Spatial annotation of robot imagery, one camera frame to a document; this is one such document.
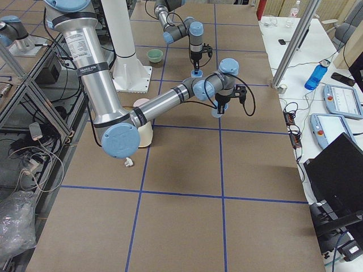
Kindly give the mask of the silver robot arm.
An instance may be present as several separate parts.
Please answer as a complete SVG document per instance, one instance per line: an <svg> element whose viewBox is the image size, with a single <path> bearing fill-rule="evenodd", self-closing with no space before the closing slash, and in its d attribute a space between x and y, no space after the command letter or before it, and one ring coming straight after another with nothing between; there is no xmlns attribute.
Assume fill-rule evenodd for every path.
<svg viewBox="0 0 363 272"><path fill-rule="evenodd" d="M96 34L98 20L91 1L46 1L45 23L65 38L94 109L94 128L105 153L117 159L130 157L141 142L139 127L194 97L199 103L210 100L217 113L224 114L236 95L239 63L232 58L223 59L208 76L187 78L166 93L126 110L117 93L147 90L151 67L142 65L136 56L126 3L103 1L102 6L115 49L113 68Z"/></svg>
<svg viewBox="0 0 363 272"><path fill-rule="evenodd" d="M193 64L192 77L202 77L200 70L200 60L204 54L205 44L203 43L204 26L195 18L189 16L176 25L171 17L171 13L182 7L185 1L155 1L154 14L163 28L163 38L166 44L172 44L184 37L189 38L189 56Z"/></svg>

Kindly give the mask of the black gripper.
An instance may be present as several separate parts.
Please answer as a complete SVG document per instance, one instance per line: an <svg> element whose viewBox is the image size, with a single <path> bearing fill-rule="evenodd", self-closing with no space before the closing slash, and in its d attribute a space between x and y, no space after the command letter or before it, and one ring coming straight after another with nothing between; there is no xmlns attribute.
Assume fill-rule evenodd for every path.
<svg viewBox="0 0 363 272"><path fill-rule="evenodd" d="M217 101L217 114L224 114L226 110L226 104L231 100L233 88L222 90L215 94L215 100Z"/></svg>
<svg viewBox="0 0 363 272"><path fill-rule="evenodd" d="M190 51L190 58L193 62L193 74L197 74L200 69L200 60L202 59L202 53Z"/></svg>

